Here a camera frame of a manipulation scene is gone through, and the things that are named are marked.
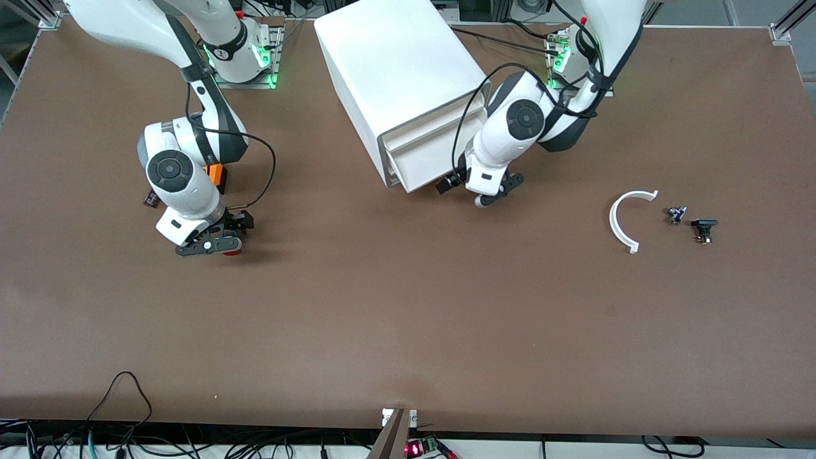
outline brown tabletop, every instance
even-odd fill
[[[540,59],[462,39],[485,70]],[[534,146],[486,210],[385,189],[313,25],[286,48],[278,89],[225,92],[278,155],[257,228],[181,259],[134,149],[183,113],[177,69],[42,34],[0,130],[0,416],[82,419],[127,369],[156,421],[816,439],[816,121],[766,30],[647,29],[575,148]],[[253,144],[228,203],[269,164]],[[629,255],[607,214],[633,189],[660,193],[621,206]],[[130,382],[100,412],[143,415]]]

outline circular joint cap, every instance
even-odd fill
[[[508,108],[508,130],[518,140],[538,136],[544,129],[544,113],[529,99],[516,100]]]
[[[166,149],[148,161],[148,178],[169,193],[181,191],[193,178],[193,162],[180,151]]]

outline grey floor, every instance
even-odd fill
[[[736,25],[768,25],[782,16],[796,0],[670,0],[655,17],[658,25],[729,25],[726,8],[732,11]],[[560,0],[574,15],[581,14],[580,0]],[[512,17],[518,20],[560,22],[565,18],[553,8],[547,14],[523,11],[516,3]],[[12,11],[0,10],[0,54],[19,73],[25,51],[36,35],[36,29]],[[816,15],[800,24],[792,33],[792,50],[802,76],[803,85],[816,113]],[[0,114],[11,98],[14,85],[0,72]]]

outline white box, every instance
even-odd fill
[[[429,0],[360,0],[314,23],[331,81],[383,183],[410,193],[450,172],[485,73]],[[487,119],[488,82],[457,155]]]

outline white robotic arm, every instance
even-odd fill
[[[176,1],[189,14],[193,25],[205,40],[220,43],[213,49],[235,47],[229,59],[221,62],[220,70],[227,74],[248,76],[254,70],[248,63],[259,62],[249,53],[247,45],[235,36],[246,34],[248,27],[235,16],[225,0]],[[236,217],[226,212],[219,191],[204,166],[234,163],[246,152],[248,140],[245,128],[215,84],[209,65],[202,59],[195,42],[173,16],[166,15],[152,0],[68,0],[65,6],[73,18],[91,36],[102,42],[163,57],[179,67],[184,80],[202,103],[203,111],[154,123],[144,129],[137,144],[137,153],[148,181],[167,210],[156,228],[178,247],[180,255],[232,252],[241,241],[233,230],[251,228],[251,216],[242,212]],[[227,231],[209,247],[186,248],[200,242],[201,235],[209,238],[212,228]]]
[[[601,54],[590,64],[587,81],[567,98],[528,72],[510,75],[492,96],[485,126],[466,146],[459,170],[437,185],[440,193],[457,186],[458,177],[464,176],[465,187],[479,194],[476,205],[486,207],[523,182],[521,174],[511,176],[507,168],[533,143],[556,152],[578,141],[641,36],[646,0],[581,3]]]

